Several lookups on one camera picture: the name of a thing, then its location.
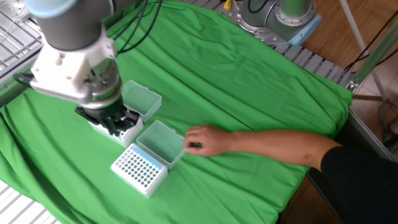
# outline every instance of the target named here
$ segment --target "wire rack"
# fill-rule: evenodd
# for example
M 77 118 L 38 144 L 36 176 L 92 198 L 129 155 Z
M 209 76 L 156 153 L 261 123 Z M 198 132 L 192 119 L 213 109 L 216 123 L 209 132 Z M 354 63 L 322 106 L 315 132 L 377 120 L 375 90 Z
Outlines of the wire rack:
M 0 0 L 0 4 L 6 6 L 14 1 L 19 2 Z M 39 50 L 42 46 L 38 25 L 33 19 L 16 22 L 17 10 L 21 11 L 23 7 L 0 7 L 0 77 L 7 68 L 17 65 L 29 52 Z

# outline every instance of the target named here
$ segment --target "transparent box lid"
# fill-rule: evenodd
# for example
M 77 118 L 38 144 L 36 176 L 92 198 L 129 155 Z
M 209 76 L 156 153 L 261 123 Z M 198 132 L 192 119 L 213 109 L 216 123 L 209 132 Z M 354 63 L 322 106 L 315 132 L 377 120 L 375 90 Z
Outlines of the transparent box lid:
M 155 121 L 138 138 L 137 145 L 171 169 L 185 154 L 184 138 L 160 121 Z

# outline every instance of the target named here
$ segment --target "wooden floor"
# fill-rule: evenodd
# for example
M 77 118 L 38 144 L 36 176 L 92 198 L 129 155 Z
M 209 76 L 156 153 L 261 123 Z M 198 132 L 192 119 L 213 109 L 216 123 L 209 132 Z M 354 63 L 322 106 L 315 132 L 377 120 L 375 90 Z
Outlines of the wooden floor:
M 337 0 L 315 0 L 315 3 L 317 11 L 323 20 L 319 28 L 306 41 L 304 46 L 340 67 L 345 68 L 345 66 L 360 54 L 361 49 L 351 31 L 343 8 Z M 372 40 L 384 23 L 398 10 L 398 1 L 396 0 L 349 0 L 348 4 L 365 44 L 368 44 Z M 397 63 L 398 54 L 375 69 L 390 101 L 396 105 L 398 105 Z M 352 71 L 358 69 L 359 65 L 355 66 Z M 366 96 L 380 96 L 372 76 L 368 77 L 362 84 L 355 98 L 369 98 Z M 381 102 L 357 100 L 355 98 L 351 109 L 381 139 L 381 125 L 378 118 L 378 108 Z M 396 116 L 398 116 L 396 111 L 389 110 L 387 114 L 388 119 Z M 292 197 L 290 205 L 282 213 L 282 223 L 329 224 L 339 223 L 339 221 L 310 181 L 305 179 L 296 194 Z

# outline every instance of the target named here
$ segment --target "person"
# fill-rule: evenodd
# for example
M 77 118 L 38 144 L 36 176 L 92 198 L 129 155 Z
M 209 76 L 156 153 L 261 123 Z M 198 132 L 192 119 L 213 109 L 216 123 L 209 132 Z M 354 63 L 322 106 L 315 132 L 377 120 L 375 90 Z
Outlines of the person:
M 346 223 L 398 223 L 398 164 L 324 136 L 292 130 L 229 133 L 204 125 L 187 131 L 184 147 L 196 156 L 246 152 L 313 167 L 329 181 Z

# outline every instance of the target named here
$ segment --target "human arm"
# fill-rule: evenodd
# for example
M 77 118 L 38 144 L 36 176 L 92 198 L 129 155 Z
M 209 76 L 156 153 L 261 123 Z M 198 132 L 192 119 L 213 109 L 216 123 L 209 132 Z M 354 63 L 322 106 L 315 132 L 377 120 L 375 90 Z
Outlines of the human arm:
M 201 147 L 190 147 L 200 143 Z M 217 156 L 225 152 L 258 154 L 288 164 L 321 170 L 323 156 L 340 146 L 324 136 L 305 131 L 223 131 L 211 125 L 190 128 L 184 141 L 185 151 L 198 156 Z

